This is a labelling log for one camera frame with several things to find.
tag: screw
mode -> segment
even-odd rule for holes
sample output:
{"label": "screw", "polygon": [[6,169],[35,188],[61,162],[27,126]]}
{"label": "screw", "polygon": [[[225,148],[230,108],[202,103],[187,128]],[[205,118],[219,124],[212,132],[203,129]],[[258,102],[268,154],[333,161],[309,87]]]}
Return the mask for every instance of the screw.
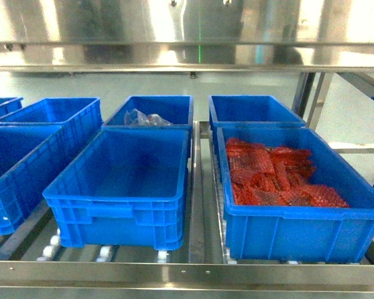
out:
{"label": "screw", "polygon": [[12,46],[12,44],[4,44],[4,48],[7,50],[7,51],[12,51],[12,48],[13,48],[13,46]]}

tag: blue plastic crate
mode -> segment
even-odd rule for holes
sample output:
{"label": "blue plastic crate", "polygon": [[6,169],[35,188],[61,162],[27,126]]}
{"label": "blue plastic crate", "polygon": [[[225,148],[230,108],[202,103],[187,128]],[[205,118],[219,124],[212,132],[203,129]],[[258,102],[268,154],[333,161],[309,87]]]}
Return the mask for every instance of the blue plastic crate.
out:
{"label": "blue plastic crate", "polygon": [[12,98],[0,98],[0,117],[10,112],[14,112],[22,108],[21,101],[23,98],[12,97]]}
{"label": "blue plastic crate", "polygon": [[59,128],[0,126],[0,235],[14,232],[65,166]]}
{"label": "blue plastic crate", "polygon": [[217,128],[297,128],[305,121],[271,95],[211,95],[209,124],[217,153]]}
{"label": "blue plastic crate", "polygon": [[0,125],[69,125],[72,137],[68,150],[76,155],[102,125],[99,98],[45,98],[35,104],[0,117]]}
{"label": "blue plastic crate", "polygon": [[[225,141],[310,149],[312,184],[335,188],[351,208],[238,206],[234,204]],[[218,129],[224,189],[226,246],[236,259],[359,262],[374,237],[374,188],[324,140],[305,128]]]}
{"label": "blue plastic crate", "polygon": [[[140,110],[146,115],[157,113],[172,123],[171,126],[138,127],[127,126],[124,117],[127,111]],[[103,129],[111,128],[151,128],[188,130],[189,139],[193,132],[194,101],[189,95],[133,95],[103,124]]]}
{"label": "blue plastic crate", "polygon": [[185,130],[102,130],[43,192],[61,244],[179,248],[187,144]]}

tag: clear plastic bag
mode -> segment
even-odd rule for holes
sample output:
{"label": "clear plastic bag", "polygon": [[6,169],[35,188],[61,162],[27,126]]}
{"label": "clear plastic bag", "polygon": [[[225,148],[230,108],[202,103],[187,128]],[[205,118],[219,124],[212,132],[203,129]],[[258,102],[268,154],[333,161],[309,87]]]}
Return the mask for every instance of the clear plastic bag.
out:
{"label": "clear plastic bag", "polygon": [[136,108],[127,111],[123,118],[125,125],[128,126],[170,126],[172,123],[164,120],[156,113],[145,115],[143,112]]}

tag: crate handle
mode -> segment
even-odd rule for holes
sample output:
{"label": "crate handle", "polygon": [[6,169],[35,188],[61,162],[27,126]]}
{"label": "crate handle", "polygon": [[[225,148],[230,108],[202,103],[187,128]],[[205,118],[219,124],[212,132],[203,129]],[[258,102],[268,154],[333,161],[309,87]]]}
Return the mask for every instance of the crate handle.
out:
{"label": "crate handle", "polygon": [[93,203],[87,209],[87,215],[90,217],[107,217],[107,218],[133,218],[132,206],[109,206]]}

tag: red netting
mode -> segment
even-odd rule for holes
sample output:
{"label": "red netting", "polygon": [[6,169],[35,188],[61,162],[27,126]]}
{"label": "red netting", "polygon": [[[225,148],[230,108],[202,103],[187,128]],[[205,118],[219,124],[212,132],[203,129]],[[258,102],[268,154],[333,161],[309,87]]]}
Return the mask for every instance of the red netting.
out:
{"label": "red netting", "polygon": [[306,185],[302,190],[311,197],[315,207],[349,207],[334,188],[326,185]]}
{"label": "red netting", "polygon": [[316,167],[308,149],[272,149],[230,138],[226,151],[236,204],[349,207],[333,188],[309,184]]}

